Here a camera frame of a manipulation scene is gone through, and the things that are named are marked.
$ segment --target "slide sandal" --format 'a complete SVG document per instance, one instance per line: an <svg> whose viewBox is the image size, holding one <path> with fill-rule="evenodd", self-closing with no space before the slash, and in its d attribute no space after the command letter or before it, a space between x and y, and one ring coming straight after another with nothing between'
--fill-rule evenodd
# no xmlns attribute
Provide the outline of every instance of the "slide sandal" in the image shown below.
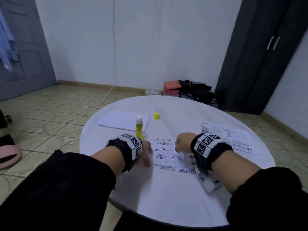
<svg viewBox="0 0 308 231"><path fill-rule="evenodd" d="M16 145L4 145L0 147L0 169L15 164L22 157L22 152Z"/></svg>

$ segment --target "table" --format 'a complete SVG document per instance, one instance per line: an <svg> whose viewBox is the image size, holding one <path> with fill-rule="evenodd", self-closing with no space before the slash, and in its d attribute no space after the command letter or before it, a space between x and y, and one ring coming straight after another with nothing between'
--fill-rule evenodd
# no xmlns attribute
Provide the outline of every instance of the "table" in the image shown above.
<svg viewBox="0 0 308 231"><path fill-rule="evenodd" d="M259 155L236 150L261 168L275 166L265 144L243 123L229 114L208 105L170 96L138 96L111 103L96 112L84 126L80 137L80 153L92 155L104 148L107 141L129 131L98 126L98 120L110 110L148 114L150 122L144 139L160 137L176 139L182 132L198 133L199 121L218 123L248 131ZM159 112L160 119L153 118ZM224 187L208 195L194 174L146 168L135 165L123 179L119 176L111 192L111 203L162 223L185 227L227 225L225 214L231 195Z"/></svg>

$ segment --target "black wardrobe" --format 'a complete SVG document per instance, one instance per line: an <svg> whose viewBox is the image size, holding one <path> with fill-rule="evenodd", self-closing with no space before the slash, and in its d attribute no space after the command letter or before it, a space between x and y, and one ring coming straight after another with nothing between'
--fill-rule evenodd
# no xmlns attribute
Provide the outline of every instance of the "black wardrobe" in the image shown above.
<svg viewBox="0 0 308 231"><path fill-rule="evenodd" d="M308 0L243 0L215 89L221 109L260 114L307 26Z"/></svg>

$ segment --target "blue cloth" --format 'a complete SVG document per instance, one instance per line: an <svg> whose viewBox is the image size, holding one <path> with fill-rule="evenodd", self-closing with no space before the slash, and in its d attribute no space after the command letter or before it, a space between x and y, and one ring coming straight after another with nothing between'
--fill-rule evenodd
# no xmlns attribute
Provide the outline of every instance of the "blue cloth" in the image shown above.
<svg viewBox="0 0 308 231"><path fill-rule="evenodd" d="M0 58L4 67L12 72L11 62L19 63L18 50L15 48L16 40L7 25L0 9Z"/></svg>

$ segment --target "cabinet handle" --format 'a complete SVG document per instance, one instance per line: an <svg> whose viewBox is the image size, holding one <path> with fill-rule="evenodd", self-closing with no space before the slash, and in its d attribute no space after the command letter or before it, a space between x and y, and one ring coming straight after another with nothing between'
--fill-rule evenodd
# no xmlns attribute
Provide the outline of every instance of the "cabinet handle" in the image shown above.
<svg viewBox="0 0 308 231"><path fill-rule="evenodd" d="M271 42L272 42L273 38L274 38L274 36L272 36L272 38L270 39L269 44L267 45L266 50L269 50L269 47L270 47L270 44L271 44Z"/></svg>
<svg viewBox="0 0 308 231"><path fill-rule="evenodd" d="M278 37L278 38L277 38L277 40L276 40L276 42L275 42L275 44L274 44L274 47L273 47L273 51L275 50L276 45L277 45L277 43L278 43L279 39L280 39L280 37Z"/></svg>

